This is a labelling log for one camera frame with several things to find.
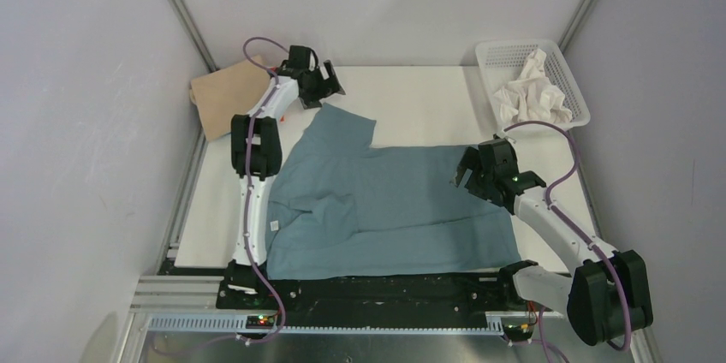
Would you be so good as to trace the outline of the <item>grey-blue t-shirt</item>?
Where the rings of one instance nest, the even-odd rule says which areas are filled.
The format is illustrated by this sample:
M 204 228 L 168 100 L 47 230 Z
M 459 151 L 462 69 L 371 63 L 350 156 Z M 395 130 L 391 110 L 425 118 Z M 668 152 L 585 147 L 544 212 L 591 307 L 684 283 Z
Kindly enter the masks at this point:
M 304 131 L 271 188 L 270 279 L 438 274 L 520 260 L 509 213 L 452 184 L 464 146 L 375 148 L 375 127 L 326 105 Z

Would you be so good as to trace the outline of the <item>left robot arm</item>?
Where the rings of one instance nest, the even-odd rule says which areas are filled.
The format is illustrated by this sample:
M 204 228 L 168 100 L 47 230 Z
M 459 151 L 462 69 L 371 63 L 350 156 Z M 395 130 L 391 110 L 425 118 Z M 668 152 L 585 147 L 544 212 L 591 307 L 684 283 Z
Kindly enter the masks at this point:
M 232 259 L 238 265 L 261 265 L 266 260 L 265 219 L 272 183 L 283 165 L 279 123 L 295 102 L 305 110 L 344 90 L 331 61 L 321 62 L 306 46 L 292 45 L 276 68 L 263 68 L 271 77 L 260 100 L 230 125 L 231 164 L 240 178 L 239 231 Z

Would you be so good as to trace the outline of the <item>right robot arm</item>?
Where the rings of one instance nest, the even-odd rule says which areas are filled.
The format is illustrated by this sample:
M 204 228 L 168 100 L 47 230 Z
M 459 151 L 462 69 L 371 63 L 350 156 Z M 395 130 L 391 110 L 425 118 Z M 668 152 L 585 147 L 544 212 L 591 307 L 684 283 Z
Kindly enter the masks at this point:
M 527 224 L 567 267 L 567 277 L 531 260 L 503 267 L 503 281 L 497 286 L 503 306 L 515 310 L 533 301 L 559 312 L 589 346 L 652 325 L 644 259 L 577 227 L 554 200 L 546 198 L 544 180 L 532 171 L 520 171 L 507 140 L 495 138 L 466 148 L 452 182 Z

